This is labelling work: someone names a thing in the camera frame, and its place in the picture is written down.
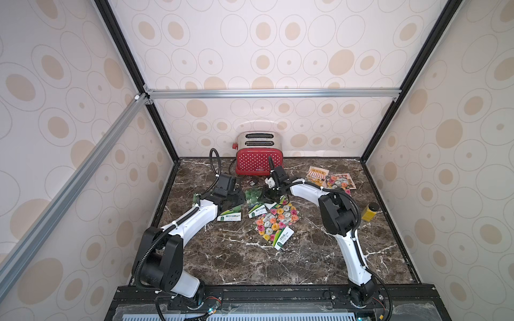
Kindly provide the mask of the flower seed packet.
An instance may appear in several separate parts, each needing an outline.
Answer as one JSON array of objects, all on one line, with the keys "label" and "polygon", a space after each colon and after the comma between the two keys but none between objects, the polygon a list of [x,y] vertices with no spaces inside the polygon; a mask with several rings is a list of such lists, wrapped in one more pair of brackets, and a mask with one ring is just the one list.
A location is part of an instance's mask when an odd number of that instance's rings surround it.
[{"label": "flower seed packet", "polygon": [[292,217],[284,219],[263,217],[254,222],[258,235],[277,251],[282,250],[285,243],[293,236],[294,231],[290,227],[293,223]]},{"label": "flower seed packet", "polygon": [[279,202],[270,208],[270,213],[280,226],[290,226],[300,219],[297,208],[287,196],[282,196]]},{"label": "flower seed packet", "polygon": [[329,174],[325,178],[326,187],[328,189],[343,189],[346,193],[350,194],[351,190],[357,189],[350,174]]}]

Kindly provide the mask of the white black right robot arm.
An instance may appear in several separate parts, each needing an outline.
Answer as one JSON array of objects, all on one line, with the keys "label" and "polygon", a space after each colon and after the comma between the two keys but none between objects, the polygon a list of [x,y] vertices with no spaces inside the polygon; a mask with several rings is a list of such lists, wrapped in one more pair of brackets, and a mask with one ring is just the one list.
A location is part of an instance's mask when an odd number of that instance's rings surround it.
[{"label": "white black right robot arm", "polygon": [[332,235],[341,250],[347,268],[348,297],[352,306],[365,308],[383,294],[388,303],[383,306],[384,320],[393,314],[393,302],[383,280],[369,269],[358,238],[361,212],[358,204],[343,189],[324,189],[305,179],[291,179],[283,167],[268,159],[270,174],[265,180],[263,198],[279,203],[283,197],[297,197],[318,206],[323,227]]}]

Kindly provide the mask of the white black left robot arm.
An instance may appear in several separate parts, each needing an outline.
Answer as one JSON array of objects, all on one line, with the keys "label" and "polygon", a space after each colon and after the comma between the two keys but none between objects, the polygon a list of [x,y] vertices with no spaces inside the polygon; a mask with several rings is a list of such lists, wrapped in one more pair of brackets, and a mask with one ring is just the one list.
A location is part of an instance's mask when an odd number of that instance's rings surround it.
[{"label": "white black left robot arm", "polygon": [[200,194],[192,208],[172,223],[162,228],[150,227],[143,233],[132,268],[134,284],[139,289],[160,290],[202,305],[205,286],[184,271],[184,248],[204,226],[245,201],[244,192],[236,187],[236,178],[222,172],[222,161],[215,148],[210,150],[210,165],[216,180]]}]

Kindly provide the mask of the orange striped seed packet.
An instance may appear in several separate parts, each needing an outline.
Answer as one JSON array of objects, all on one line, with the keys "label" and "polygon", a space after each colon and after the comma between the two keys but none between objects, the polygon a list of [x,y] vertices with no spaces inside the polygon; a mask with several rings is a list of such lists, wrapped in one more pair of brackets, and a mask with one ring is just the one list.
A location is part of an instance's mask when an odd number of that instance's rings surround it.
[{"label": "orange striped seed packet", "polygon": [[308,173],[306,175],[306,180],[320,186],[327,186],[327,177],[329,176],[329,170],[320,168],[320,167],[309,167]]}]

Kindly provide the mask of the red polka dot toaster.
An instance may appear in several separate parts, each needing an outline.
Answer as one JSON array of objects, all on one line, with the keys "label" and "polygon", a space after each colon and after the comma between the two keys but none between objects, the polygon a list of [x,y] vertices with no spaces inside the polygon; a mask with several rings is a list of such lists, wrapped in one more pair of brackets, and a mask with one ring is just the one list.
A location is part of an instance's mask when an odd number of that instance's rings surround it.
[{"label": "red polka dot toaster", "polygon": [[269,158],[274,166],[283,164],[282,137],[277,132],[248,131],[239,134],[233,144],[236,150],[238,175],[266,176],[270,172]]}]

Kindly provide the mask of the yellow bottle black cap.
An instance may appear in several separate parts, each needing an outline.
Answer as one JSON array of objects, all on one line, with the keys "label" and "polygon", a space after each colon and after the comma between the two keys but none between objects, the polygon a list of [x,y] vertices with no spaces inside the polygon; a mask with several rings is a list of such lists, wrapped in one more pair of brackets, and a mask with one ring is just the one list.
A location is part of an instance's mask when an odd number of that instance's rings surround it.
[{"label": "yellow bottle black cap", "polygon": [[380,205],[376,202],[371,202],[362,211],[361,218],[366,222],[371,222],[371,220],[376,216],[379,210]]}]

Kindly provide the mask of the horizontal aluminium rail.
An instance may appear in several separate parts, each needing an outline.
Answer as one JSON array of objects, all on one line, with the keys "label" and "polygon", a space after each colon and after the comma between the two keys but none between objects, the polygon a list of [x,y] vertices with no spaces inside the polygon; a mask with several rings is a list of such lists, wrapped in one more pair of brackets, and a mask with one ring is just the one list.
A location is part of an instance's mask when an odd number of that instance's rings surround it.
[{"label": "horizontal aluminium rail", "polygon": [[159,99],[265,99],[265,98],[397,98],[399,88],[296,88],[296,89],[225,89],[157,90],[148,89],[152,100]]}]

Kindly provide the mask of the left diagonal aluminium rail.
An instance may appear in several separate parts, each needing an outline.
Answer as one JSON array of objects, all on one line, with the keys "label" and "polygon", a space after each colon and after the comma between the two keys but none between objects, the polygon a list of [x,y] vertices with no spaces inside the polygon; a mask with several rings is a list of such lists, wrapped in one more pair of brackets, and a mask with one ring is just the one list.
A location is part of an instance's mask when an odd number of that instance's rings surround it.
[{"label": "left diagonal aluminium rail", "polygon": [[101,166],[104,159],[118,142],[128,125],[148,100],[146,93],[140,93],[116,119],[106,135],[92,149],[90,154],[68,179],[59,193],[51,200],[40,217],[1,265],[1,300],[12,290],[18,279],[49,238],[57,224],[67,213],[83,188]]}]

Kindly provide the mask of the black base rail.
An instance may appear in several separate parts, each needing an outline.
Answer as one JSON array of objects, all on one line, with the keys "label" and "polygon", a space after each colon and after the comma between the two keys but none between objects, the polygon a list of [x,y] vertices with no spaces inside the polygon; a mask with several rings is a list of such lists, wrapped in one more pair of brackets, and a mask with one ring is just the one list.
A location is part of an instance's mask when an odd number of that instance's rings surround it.
[{"label": "black base rail", "polygon": [[449,320],[431,284],[390,284],[355,307],[347,285],[207,286],[203,304],[120,287],[106,320]]}]

